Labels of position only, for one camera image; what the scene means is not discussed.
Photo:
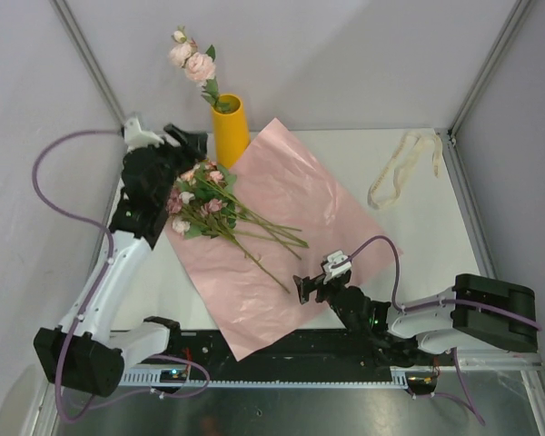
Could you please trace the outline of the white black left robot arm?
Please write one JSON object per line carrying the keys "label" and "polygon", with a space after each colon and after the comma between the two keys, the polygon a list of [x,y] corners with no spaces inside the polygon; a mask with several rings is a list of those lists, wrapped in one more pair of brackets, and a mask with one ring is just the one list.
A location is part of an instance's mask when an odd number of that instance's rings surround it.
{"label": "white black left robot arm", "polygon": [[103,231],[106,250],[80,296],[58,325],[34,338],[45,376],[57,390],[111,395],[136,364],[176,361],[183,351],[178,322],[151,316],[130,331],[113,322],[140,263],[153,251],[168,220],[176,178],[207,155],[207,135],[173,124],[159,136],[127,122],[121,135],[129,150],[121,171],[119,200]]}

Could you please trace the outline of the pink artificial flower bunch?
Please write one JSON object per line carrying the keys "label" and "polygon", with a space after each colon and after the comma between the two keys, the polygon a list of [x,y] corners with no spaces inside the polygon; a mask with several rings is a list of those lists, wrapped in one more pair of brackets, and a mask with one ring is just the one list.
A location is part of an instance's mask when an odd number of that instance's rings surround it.
{"label": "pink artificial flower bunch", "polygon": [[273,223],[249,209],[234,194],[237,176],[223,165],[204,160],[178,175],[169,194],[166,211],[172,230],[185,240],[198,237],[222,239],[238,248],[261,272],[273,279],[284,292],[288,287],[269,272],[261,258],[238,240],[246,236],[281,245],[294,257],[295,248],[306,248],[298,228]]}

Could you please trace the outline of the purple pink wrapping paper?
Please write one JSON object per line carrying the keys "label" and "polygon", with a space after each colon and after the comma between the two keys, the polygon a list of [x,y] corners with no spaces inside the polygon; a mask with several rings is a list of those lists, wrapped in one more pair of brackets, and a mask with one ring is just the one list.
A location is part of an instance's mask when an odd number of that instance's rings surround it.
{"label": "purple pink wrapping paper", "polygon": [[300,304],[293,276],[314,276],[336,251],[361,253],[351,283],[360,286],[393,263],[386,232],[279,120],[253,139],[232,168],[233,192],[251,211],[296,228],[307,247],[283,248],[258,226],[238,223],[237,243],[222,236],[165,234],[208,313],[240,361],[315,318],[323,305]]}

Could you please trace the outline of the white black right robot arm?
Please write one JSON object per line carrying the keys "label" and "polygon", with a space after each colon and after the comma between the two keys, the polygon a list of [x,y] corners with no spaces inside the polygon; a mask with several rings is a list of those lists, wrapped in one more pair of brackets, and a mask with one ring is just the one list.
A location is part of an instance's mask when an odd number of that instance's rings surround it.
{"label": "white black right robot arm", "polygon": [[380,365],[411,367],[451,350],[538,350],[535,293],[526,286],[463,273],[431,297],[380,302],[338,278],[294,277],[300,303],[327,303]]}

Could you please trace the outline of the cream ribbon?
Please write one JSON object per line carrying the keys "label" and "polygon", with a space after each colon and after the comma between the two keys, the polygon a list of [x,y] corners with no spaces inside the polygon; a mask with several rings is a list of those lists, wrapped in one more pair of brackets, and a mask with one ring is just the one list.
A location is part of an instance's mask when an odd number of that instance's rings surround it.
{"label": "cream ribbon", "polygon": [[[407,131],[401,137],[389,161],[372,182],[367,192],[367,204],[375,210],[384,210],[394,205],[401,197],[402,189],[409,181],[422,154],[429,147],[432,148],[432,172],[436,178],[439,178],[443,153],[441,138],[437,134],[426,134],[419,130]],[[392,191],[379,197],[378,191],[390,173],[392,173]]]}

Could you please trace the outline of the light pink rose stem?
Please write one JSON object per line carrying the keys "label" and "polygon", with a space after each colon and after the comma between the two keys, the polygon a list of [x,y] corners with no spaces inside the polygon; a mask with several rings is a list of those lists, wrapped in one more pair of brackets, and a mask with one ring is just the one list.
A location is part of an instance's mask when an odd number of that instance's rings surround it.
{"label": "light pink rose stem", "polygon": [[168,53],[170,63],[181,69],[186,78],[201,90],[201,97],[212,109],[220,114],[230,113],[233,105],[223,99],[217,82],[214,46],[210,45],[202,52],[183,25],[176,28],[171,38],[173,47]]}

